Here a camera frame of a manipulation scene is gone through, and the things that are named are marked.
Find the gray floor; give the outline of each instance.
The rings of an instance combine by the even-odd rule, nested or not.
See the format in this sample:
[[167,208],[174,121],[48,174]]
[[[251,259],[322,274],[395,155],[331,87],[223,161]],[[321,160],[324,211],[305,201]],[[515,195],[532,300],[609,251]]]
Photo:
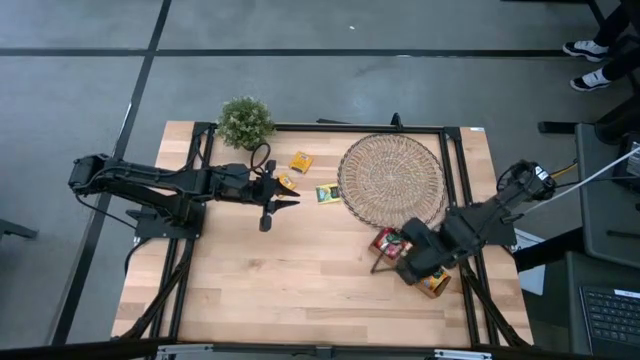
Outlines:
[[[145,48],[160,4],[5,0],[0,47]],[[556,49],[596,31],[584,5],[174,0],[160,47]],[[0,242],[0,348],[48,341],[89,216],[66,187],[71,161],[111,152],[141,62],[0,57],[0,218],[40,230],[36,241]],[[520,158],[556,169],[575,157],[573,139],[540,135],[536,123],[594,121],[631,94],[626,81],[589,94],[569,88],[596,68],[559,58],[156,58],[125,158],[153,163],[165,121],[213,120],[225,100],[252,95],[276,121],[384,124],[397,111],[407,124],[483,126],[496,172]],[[569,230],[580,224],[577,201],[568,196],[518,227],[542,237]],[[130,206],[116,200],[110,211]],[[131,239],[106,221],[70,341],[109,337]]]

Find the woven basket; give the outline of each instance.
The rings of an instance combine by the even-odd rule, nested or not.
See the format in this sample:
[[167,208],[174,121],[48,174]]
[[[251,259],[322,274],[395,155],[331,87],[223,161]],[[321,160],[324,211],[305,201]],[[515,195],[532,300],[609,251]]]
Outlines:
[[338,186],[349,211],[379,228],[400,229],[412,217],[435,226],[444,212],[440,162],[402,135],[374,134],[353,144],[340,161]]

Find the sneaker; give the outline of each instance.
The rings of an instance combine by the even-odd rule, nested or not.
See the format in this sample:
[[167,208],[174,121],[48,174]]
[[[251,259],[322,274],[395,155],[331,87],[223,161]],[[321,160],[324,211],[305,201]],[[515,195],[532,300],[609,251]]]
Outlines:
[[569,85],[576,91],[593,91],[606,88],[611,85],[611,81],[605,79],[602,75],[602,69],[588,73],[583,77],[575,78],[569,82]]
[[562,51],[571,56],[584,56],[591,62],[600,62],[607,56],[609,48],[588,40],[566,43],[562,46]]

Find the small succulent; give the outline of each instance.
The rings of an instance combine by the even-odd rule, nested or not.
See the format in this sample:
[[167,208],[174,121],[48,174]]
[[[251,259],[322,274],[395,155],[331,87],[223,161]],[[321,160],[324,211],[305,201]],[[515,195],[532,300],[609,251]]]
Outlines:
[[253,150],[274,132],[271,113],[260,100],[240,97],[224,103],[217,134],[226,145]]

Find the wooden table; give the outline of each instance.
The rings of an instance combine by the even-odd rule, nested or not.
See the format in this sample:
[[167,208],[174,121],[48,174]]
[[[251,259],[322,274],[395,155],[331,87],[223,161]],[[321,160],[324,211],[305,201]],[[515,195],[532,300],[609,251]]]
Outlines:
[[[186,161],[193,122],[168,122],[157,167],[178,169]],[[461,128],[472,195],[495,193],[495,174],[483,130]],[[346,150],[363,133],[279,132],[269,139],[276,174],[297,183],[301,204],[273,216],[271,231],[258,231],[261,208],[209,203],[196,242],[179,340],[267,344],[334,344],[468,347],[466,316],[457,269],[437,299],[404,284],[395,273],[370,275],[375,256],[367,250],[377,230],[360,223],[342,203],[318,205],[315,186],[336,182]],[[441,159],[436,135],[408,135]],[[296,151],[314,156],[306,175],[289,170]],[[463,199],[449,144],[458,199]],[[212,164],[249,163],[249,153],[214,141]],[[152,240],[133,256],[113,334],[122,334],[158,291],[167,240]],[[491,294],[525,340],[531,331],[512,258],[498,246],[484,249]],[[172,299],[161,335],[167,334]],[[476,299],[480,335],[487,342],[482,306]]]

